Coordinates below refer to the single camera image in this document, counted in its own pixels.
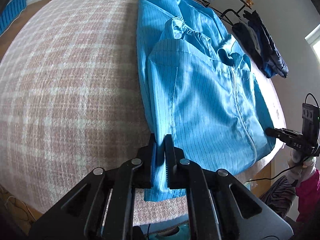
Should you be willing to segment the right hand in white glove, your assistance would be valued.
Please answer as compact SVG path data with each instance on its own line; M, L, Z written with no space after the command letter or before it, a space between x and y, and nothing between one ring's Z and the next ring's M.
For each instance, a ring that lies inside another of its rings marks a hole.
M316 157L303 157L297 150L291 150L290 159L288 160L289 170L286 171L288 182L299 187L300 184L311 178L316 172Z

